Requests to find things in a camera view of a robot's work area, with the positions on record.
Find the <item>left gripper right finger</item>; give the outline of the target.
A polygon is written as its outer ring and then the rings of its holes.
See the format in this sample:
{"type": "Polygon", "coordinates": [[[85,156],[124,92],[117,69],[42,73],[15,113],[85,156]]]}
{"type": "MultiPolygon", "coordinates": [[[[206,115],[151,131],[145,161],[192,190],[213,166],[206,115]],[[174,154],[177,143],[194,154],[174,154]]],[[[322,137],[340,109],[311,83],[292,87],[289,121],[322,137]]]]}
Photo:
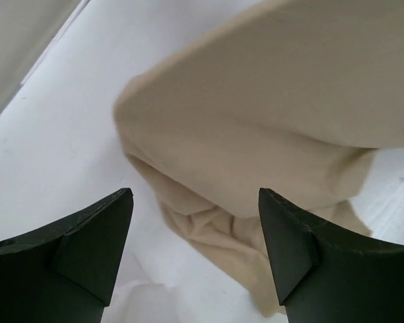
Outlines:
{"type": "Polygon", "coordinates": [[[404,246],[357,234],[267,188],[259,214],[290,322],[404,322],[404,246]]]}

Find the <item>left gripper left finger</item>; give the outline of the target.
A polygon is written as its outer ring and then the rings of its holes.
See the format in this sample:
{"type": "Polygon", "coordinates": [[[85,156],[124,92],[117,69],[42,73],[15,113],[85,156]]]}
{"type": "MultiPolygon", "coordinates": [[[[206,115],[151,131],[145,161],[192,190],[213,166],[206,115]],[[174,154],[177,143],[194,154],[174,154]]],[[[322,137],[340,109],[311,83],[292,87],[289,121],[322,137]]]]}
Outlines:
{"type": "Polygon", "coordinates": [[[122,188],[74,214],[0,241],[0,323],[100,322],[133,212],[122,188]]]}

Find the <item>beige t shirt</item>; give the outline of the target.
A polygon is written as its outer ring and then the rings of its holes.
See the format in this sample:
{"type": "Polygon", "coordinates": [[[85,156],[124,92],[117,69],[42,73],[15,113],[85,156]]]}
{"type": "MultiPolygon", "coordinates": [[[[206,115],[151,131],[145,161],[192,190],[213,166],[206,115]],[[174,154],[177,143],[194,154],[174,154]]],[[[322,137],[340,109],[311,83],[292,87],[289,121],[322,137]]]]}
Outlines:
{"type": "Polygon", "coordinates": [[[370,234],[349,201],[404,147],[404,1],[263,1],[132,78],[114,121],[170,229],[284,313],[259,190],[370,234]]]}

